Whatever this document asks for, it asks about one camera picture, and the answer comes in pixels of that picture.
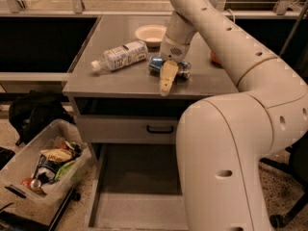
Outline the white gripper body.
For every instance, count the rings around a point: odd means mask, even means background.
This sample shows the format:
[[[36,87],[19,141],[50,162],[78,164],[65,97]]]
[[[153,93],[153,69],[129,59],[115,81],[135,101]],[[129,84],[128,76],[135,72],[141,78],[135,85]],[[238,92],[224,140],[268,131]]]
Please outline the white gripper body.
[[[160,56],[164,61],[174,60],[179,63],[185,59],[189,49],[189,45],[179,44],[164,35],[160,45]]]

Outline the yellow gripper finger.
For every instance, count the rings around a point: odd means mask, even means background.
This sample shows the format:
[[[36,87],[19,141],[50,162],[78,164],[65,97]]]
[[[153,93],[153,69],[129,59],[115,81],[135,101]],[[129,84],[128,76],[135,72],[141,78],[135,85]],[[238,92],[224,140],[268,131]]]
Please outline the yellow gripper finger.
[[[161,96],[167,96],[171,90],[173,81],[178,72],[177,62],[174,60],[167,60],[164,62],[160,70],[160,88]]]

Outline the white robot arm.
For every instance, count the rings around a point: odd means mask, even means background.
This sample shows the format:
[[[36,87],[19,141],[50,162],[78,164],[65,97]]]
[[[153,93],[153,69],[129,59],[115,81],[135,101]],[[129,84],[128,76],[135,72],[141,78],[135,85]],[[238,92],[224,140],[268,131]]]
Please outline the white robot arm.
[[[170,3],[163,59],[182,61],[200,34],[237,88],[195,102],[179,120],[176,155],[189,230],[271,231],[258,163],[307,132],[307,85],[212,0]]]

